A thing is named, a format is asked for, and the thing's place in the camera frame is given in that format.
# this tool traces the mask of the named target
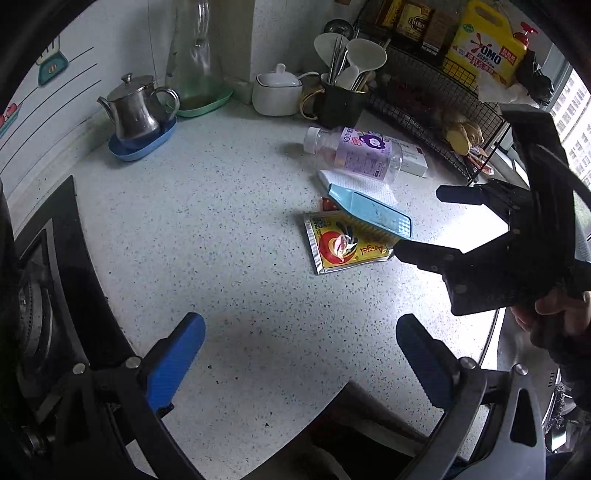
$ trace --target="gas stove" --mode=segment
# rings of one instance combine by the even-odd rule
[[[15,250],[22,272],[17,380],[36,411],[76,364],[114,367],[134,352],[96,278],[71,176],[39,207]]]

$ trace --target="plastic bag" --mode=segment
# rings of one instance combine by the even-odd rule
[[[535,52],[527,51],[515,71],[515,80],[522,84],[534,102],[540,105],[548,105],[554,95],[552,80],[542,73],[540,65],[535,60]]]
[[[514,83],[509,88],[506,88],[485,72],[478,74],[478,99],[481,102],[525,103],[536,108],[540,107],[528,95],[523,85]]]

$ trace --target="blue gripper pad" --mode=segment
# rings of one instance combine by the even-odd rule
[[[396,324],[396,340],[431,405],[447,411],[460,377],[459,362],[440,340],[435,340],[413,314]]]
[[[139,381],[152,410],[167,407],[205,340],[205,321],[188,313],[166,338],[158,340],[141,364]]]

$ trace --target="white tissue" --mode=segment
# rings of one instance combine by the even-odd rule
[[[388,185],[369,177],[349,173],[346,170],[319,170],[318,178],[327,190],[329,185],[334,183],[339,187],[356,190],[390,207],[396,207],[398,203]]]

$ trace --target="spoon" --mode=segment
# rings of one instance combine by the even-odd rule
[[[343,70],[343,73],[336,79],[336,86],[351,90],[357,77],[359,76],[359,69],[353,65]]]
[[[344,48],[349,43],[349,40],[338,33],[323,33],[314,39],[314,48],[316,49],[316,53],[322,59],[322,61],[326,63],[328,68],[330,68],[330,64],[332,63],[335,44],[339,38],[343,39],[342,48]]]
[[[354,38],[347,44],[348,60],[359,69],[359,74],[377,70],[386,63],[388,55],[377,43],[364,38]]]

